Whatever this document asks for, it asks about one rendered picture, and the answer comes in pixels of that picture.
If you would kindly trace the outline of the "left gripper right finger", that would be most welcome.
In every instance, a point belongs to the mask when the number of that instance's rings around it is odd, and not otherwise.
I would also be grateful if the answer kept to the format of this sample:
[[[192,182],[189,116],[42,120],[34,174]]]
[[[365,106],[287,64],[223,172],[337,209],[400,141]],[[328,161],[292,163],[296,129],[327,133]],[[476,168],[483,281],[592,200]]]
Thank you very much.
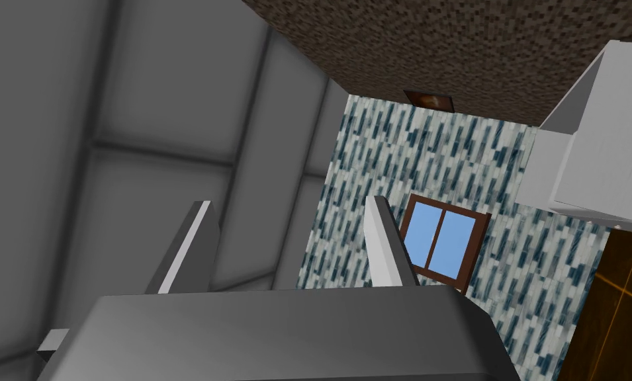
[[[418,286],[420,282],[385,197],[366,197],[363,227],[372,286]]]

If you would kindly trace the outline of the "grey panelled cupboard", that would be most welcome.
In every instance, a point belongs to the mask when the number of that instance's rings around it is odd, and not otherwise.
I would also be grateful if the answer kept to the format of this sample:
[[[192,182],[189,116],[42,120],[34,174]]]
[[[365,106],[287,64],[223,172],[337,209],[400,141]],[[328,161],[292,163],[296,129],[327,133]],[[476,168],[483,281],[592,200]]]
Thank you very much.
[[[347,98],[242,0],[0,0],[0,381],[143,293],[198,200],[212,291],[294,288]]]

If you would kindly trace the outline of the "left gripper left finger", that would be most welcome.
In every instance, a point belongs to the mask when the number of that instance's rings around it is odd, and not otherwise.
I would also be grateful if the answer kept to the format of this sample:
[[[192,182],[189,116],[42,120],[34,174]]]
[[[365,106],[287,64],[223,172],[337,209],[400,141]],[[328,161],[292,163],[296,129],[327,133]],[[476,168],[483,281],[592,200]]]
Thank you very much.
[[[145,293],[208,292],[219,239],[220,226],[212,202],[194,202]]]

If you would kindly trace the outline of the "brown ceiling lamp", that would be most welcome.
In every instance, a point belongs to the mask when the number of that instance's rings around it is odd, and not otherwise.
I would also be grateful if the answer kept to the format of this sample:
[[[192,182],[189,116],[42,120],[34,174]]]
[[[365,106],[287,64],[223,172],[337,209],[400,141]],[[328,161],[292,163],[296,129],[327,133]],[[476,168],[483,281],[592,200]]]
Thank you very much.
[[[404,94],[412,106],[441,112],[455,112],[453,99],[449,95],[407,89],[404,90]]]

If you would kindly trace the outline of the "white cupboard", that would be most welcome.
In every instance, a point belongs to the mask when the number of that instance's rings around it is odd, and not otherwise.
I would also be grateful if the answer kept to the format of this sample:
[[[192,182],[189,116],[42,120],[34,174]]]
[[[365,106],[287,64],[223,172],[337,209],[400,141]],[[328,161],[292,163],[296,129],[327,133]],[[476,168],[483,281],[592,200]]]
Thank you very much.
[[[610,40],[543,121],[516,202],[632,231],[632,42]]]

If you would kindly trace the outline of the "brown wooden door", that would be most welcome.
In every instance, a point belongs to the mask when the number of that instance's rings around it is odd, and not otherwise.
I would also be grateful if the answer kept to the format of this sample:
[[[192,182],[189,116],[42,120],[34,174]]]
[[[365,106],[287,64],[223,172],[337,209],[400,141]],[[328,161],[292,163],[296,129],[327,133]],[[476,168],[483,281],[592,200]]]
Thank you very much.
[[[632,381],[632,232],[610,232],[557,381]]]

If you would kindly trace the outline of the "brown framed window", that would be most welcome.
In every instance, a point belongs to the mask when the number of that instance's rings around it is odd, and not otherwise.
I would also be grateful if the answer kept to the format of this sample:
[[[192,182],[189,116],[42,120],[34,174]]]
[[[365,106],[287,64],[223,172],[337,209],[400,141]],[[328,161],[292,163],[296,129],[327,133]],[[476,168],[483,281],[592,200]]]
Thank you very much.
[[[465,295],[491,216],[411,194],[400,236],[412,270]]]

